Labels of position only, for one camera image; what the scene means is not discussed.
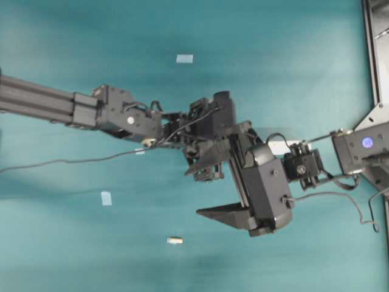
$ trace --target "white label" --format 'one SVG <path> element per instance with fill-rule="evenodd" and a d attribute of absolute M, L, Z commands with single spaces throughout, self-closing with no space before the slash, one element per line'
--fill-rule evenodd
<path fill-rule="evenodd" d="M 181 237 L 168 237 L 166 242 L 171 245 L 181 245 L 184 243 L 184 239 Z"/>
<path fill-rule="evenodd" d="M 192 64 L 193 55 L 177 55 L 176 59 L 177 64 Z"/>
<path fill-rule="evenodd" d="M 292 144 L 295 144 L 295 143 L 298 144 L 300 142 L 301 141 L 298 141 L 298 140 L 292 140 L 292 141 L 287 141 L 287 144 L 288 145 L 292 145 Z M 285 153 L 290 152 L 290 149 L 286 146 L 284 140 L 270 141 L 269 142 L 269 147 L 272 150 L 272 153 L 274 155 L 284 155 Z"/>
<path fill-rule="evenodd" d="M 102 191 L 102 204 L 103 206 L 112 206 L 111 193 L 107 191 Z"/>
<path fill-rule="evenodd" d="M 143 155 L 145 154 L 144 151 L 135 152 L 136 155 Z"/>

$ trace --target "small paper piece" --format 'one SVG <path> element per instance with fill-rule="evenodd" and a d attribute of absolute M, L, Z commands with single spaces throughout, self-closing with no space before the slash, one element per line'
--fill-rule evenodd
<path fill-rule="evenodd" d="M 142 148 L 135 148 L 135 151 L 142 150 Z M 136 155 L 143 155 L 145 154 L 144 151 L 135 152 Z"/>
<path fill-rule="evenodd" d="M 166 242 L 170 243 L 171 245 L 181 245 L 184 243 L 184 239 L 181 237 L 177 237 L 177 236 L 171 236 L 171 237 L 168 237 Z"/>
<path fill-rule="evenodd" d="M 177 64 L 192 64 L 193 55 L 177 55 L 176 59 Z"/>
<path fill-rule="evenodd" d="M 102 191 L 102 204 L 103 206 L 112 206 L 111 193 L 107 191 Z"/>

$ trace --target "blue light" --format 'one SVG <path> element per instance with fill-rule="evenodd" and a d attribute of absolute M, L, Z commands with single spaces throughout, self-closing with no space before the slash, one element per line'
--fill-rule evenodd
<path fill-rule="evenodd" d="M 374 145 L 374 141 L 373 141 L 373 138 L 372 137 L 364 137 L 362 139 L 362 146 L 369 149 L 371 147 L 373 147 Z"/>

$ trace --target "screw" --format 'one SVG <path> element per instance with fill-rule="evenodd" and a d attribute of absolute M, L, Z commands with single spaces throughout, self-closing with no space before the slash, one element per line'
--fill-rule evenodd
<path fill-rule="evenodd" d="M 305 168 L 305 166 L 303 166 L 303 165 L 298 165 L 297 167 L 296 167 L 296 171 L 297 171 L 297 173 L 299 174 L 299 175 L 303 175 L 303 174 L 305 174 L 306 173 L 306 168 Z"/>
<path fill-rule="evenodd" d="M 129 125 L 132 125 L 134 122 L 135 122 L 134 117 L 128 117 L 128 118 L 127 118 L 127 123 L 128 123 Z"/>

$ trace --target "teal surface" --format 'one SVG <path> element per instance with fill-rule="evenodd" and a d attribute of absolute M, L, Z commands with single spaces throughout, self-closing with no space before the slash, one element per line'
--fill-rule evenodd
<path fill-rule="evenodd" d="M 169 111 L 228 89 L 239 121 L 309 139 L 354 128 L 372 107 L 363 31 L 359 0 L 1 0 L 0 66 L 67 91 L 112 84 Z M 139 147 L 10 114 L 0 130 L 0 167 Z M 339 172 L 330 141 L 317 146 Z M 238 201 L 227 168 L 211 184 L 186 169 L 180 152 L 156 150 L 2 174 L 0 291 L 389 290 L 385 232 L 361 226 L 346 199 L 301 202 L 289 226 L 250 238 L 195 214 Z M 352 192 L 366 217 L 374 192 L 365 180 Z"/>

